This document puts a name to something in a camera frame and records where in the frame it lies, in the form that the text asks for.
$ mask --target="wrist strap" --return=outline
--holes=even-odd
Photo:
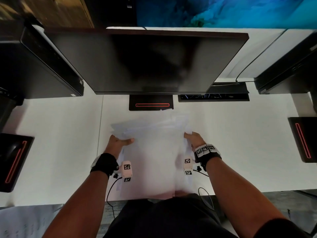
[[[91,168],[90,172],[101,171],[109,178],[113,174],[113,171],[118,169],[119,165],[116,158],[111,154],[105,153],[98,157],[96,164]]]
[[[214,157],[219,157],[220,159],[222,159],[220,152],[212,144],[204,144],[196,148],[194,155],[195,155],[195,162],[200,163],[204,171],[206,171],[206,164],[210,159]]]

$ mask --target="person's left hand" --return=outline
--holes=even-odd
[[[116,136],[111,135],[104,153],[109,153],[109,154],[113,155],[117,160],[119,157],[119,154],[121,152],[122,147],[125,145],[132,144],[133,142],[134,142],[134,138],[120,140]]]

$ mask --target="red outlined slot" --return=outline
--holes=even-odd
[[[16,171],[16,168],[18,166],[18,163],[19,163],[19,161],[21,159],[21,156],[23,154],[23,151],[24,151],[25,146],[26,146],[27,143],[28,143],[27,141],[23,141],[22,142],[23,147],[19,149],[19,151],[18,151],[18,153],[16,155],[16,158],[14,159],[14,162],[13,162],[13,164],[11,166],[10,172],[8,173],[8,176],[7,176],[6,180],[5,180],[6,184],[10,183],[10,181],[11,181],[13,175],[14,175],[14,172]]]
[[[169,107],[169,103],[136,103],[135,106],[139,107]]]
[[[309,149],[308,149],[308,147],[307,147],[306,140],[305,140],[305,138],[304,138],[303,132],[301,131],[301,128],[300,128],[299,123],[295,123],[295,126],[296,126],[296,129],[297,129],[299,138],[300,138],[300,140],[301,140],[301,144],[303,145],[305,154],[306,154],[306,156],[307,156],[308,159],[311,159],[310,152],[309,152]]]

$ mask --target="black shirt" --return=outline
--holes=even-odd
[[[108,237],[221,237],[236,238],[220,226],[215,213],[197,198],[172,198],[153,204],[130,200],[109,226]],[[264,224],[254,238],[309,237],[286,219]]]

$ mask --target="black sleeve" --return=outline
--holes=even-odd
[[[254,235],[253,238],[275,238],[275,237],[310,237],[293,222],[286,219],[274,219],[266,222]]]

